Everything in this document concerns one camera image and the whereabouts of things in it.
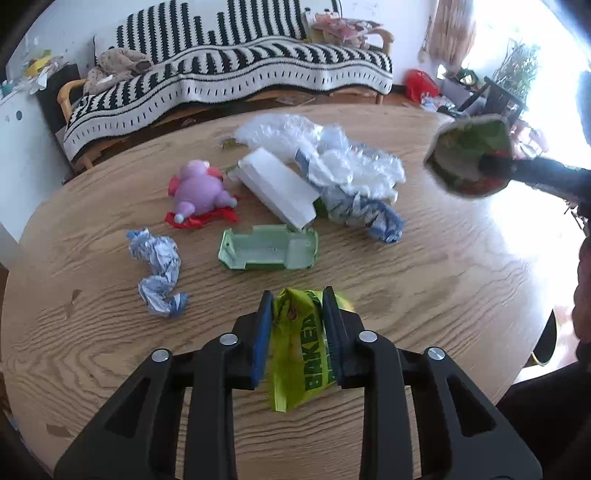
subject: potted plant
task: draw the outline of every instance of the potted plant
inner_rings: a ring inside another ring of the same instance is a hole
[[[512,42],[507,46],[505,60],[493,75],[493,80],[525,103],[531,90],[531,84],[537,77],[540,68],[538,65],[540,47],[513,42],[515,46],[509,52]]]

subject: black handle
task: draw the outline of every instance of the black handle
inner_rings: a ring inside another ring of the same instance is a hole
[[[591,203],[591,171],[564,165],[550,158],[512,160],[483,155],[480,171],[487,176],[546,186],[552,193],[580,203]]]

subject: red bag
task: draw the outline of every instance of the red bag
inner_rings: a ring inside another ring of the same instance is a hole
[[[425,93],[432,97],[439,95],[437,84],[421,70],[408,70],[404,76],[404,85],[407,88],[407,97],[413,102],[421,103],[421,98]]]

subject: green egg carton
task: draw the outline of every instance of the green egg carton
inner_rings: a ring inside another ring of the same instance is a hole
[[[292,232],[287,225],[255,225],[251,233],[224,231],[217,255],[231,270],[298,270],[318,258],[318,233]]]

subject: white cabinet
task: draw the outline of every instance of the white cabinet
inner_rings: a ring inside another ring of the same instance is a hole
[[[0,100],[0,223],[17,242],[35,209],[67,173],[35,96],[16,92]]]

